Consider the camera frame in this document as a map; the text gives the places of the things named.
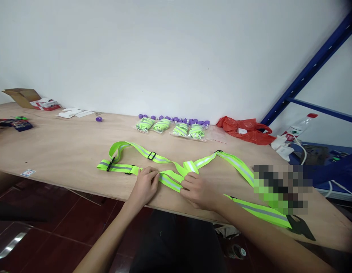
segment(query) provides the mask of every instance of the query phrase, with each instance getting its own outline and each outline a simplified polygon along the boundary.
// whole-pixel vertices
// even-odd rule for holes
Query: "label sticker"
[[[25,172],[21,173],[21,175],[23,175],[23,176],[31,176],[35,172],[36,171],[34,171],[34,170],[26,170]]]

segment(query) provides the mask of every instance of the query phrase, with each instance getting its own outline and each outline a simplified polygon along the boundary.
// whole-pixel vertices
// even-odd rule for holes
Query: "cardboard box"
[[[5,89],[2,91],[3,93],[12,97],[19,106],[23,108],[34,109],[34,106],[31,105],[31,101],[40,100],[41,97],[37,94],[34,89],[26,89],[26,88],[12,88]]]
[[[56,100],[53,99],[40,99],[31,102],[31,105],[38,110],[52,111],[61,108]]]

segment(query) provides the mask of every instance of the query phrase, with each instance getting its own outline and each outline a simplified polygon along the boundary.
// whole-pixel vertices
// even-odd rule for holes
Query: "plastic packaging bag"
[[[187,131],[189,130],[190,125],[183,123],[183,122],[177,122],[175,128],[173,129],[171,135],[177,136],[177,137],[187,137]]]
[[[191,124],[187,139],[206,141],[204,124]]]
[[[157,133],[163,133],[170,127],[171,121],[169,119],[163,118],[159,122],[157,122],[155,125],[152,126],[151,130],[155,131]]]
[[[206,131],[205,137],[207,140],[212,140],[212,141],[220,142],[222,144],[227,144],[226,132],[223,130],[223,128],[219,128],[217,126],[210,126]]]
[[[218,121],[217,126],[219,128],[223,128],[224,131],[226,131],[231,136],[258,145],[268,145],[276,139],[274,136],[270,135],[272,133],[270,127],[261,123],[257,123],[256,119],[245,119],[241,121],[236,121],[232,118],[225,116]],[[239,134],[237,132],[238,128],[247,130],[247,133],[244,135]],[[266,132],[262,133],[261,131],[259,131],[259,129],[264,129],[266,130]]]
[[[132,126],[132,128],[142,133],[148,133],[148,129],[151,128],[154,123],[155,121],[153,119],[141,118],[135,126]]]

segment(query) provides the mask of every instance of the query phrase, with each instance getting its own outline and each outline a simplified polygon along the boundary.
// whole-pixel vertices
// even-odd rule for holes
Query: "reflective safety vest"
[[[195,162],[192,161],[186,161],[183,163],[183,166],[180,166],[177,162],[170,161],[167,158],[160,156],[156,154],[155,152],[150,152],[146,150],[145,148],[139,146],[138,144],[128,142],[128,141],[119,141],[116,142],[112,145],[112,147],[109,150],[109,156],[111,158],[111,161],[109,160],[102,160],[99,165],[97,166],[98,169],[104,170],[104,171],[114,171],[114,172],[121,172],[121,173],[126,173],[126,174],[134,174],[138,175],[138,170],[142,169],[137,166],[133,165],[127,165],[127,164],[117,164],[120,159],[121,159],[121,154],[122,151],[126,147],[131,147],[133,146],[134,148],[137,149],[141,155],[146,157],[149,160],[152,160],[156,163],[163,164],[163,163],[173,163],[176,166],[177,171],[179,174],[176,174],[172,170],[167,170],[167,171],[162,171],[160,172],[160,178],[159,181],[163,183],[164,185],[170,187],[171,189],[180,192],[180,189],[182,188],[181,186],[181,181],[184,180],[184,177],[189,173],[189,172],[195,172],[199,174],[198,169],[201,167],[205,166],[208,164],[210,161],[212,161],[216,156],[219,156],[226,161],[228,161],[236,170],[244,177],[244,179],[252,186],[254,187],[254,179],[253,179],[253,173],[249,170],[249,168],[246,166],[246,164],[237,158],[234,155],[224,153],[222,151],[216,151],[210,156],[204,157],[202,159],[199,159]],[[263,219],[265,221],[268,221],[272,224],[281,226],[283,228],[291,228],[290,222],[286,215],[281,214],[277,210],[271,208],[271,207],[265,207],[262,205],[257,205],[253,203],[249,203],[234,197],[231,197],[229,195],[226,195],[228,198],[232,199],[234,202],[238,203],[241,207],[243,207],[245,210],[249,211],[253,215],[257,216],[260,219]]]

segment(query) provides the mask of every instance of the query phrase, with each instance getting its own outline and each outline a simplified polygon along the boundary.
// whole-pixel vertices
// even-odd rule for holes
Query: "plywood tabletop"
[[[25,170],[32,169],[36,172],[30,179],[124,201],[132,191],[136,176],[96,168],[101,160],[109,159],[108,151],[117,141],[135,142],[179,164],[223,150],[237,156],[250,168],[253,165],[287,165],[270,146],[255,145],[229,135],[226,135],[227,145],[215,141],[204,143],[171,136],[168,134],[171,129],[161,135],[155,132],[140,133],[131,128],[138,121],[134,116],[103,113],[101,117],[104,121],[96,122],[94,114],[65,119],[56,116],[58,112],[60,110],[24,109],[16,103],[0,105],[1,118],[25,116],[34,126],[24,132],[10,127],[0,129],[0,171],[19,176]],[[131,147],[123,151],[120,163],[177,172],[173,164],[156,164]],[[222,158],[217,157],[199,172],[217,184],[223,193],[266,205]],[[352,223],[315,189],[309,195],[308,202],[308,214],[300,217],[306,221],[317,241],[281,230],[304,242],[350,251]],[[159,185],[149,207],[227,224],[214,212],[194,209],[179,193],[163,184]]]

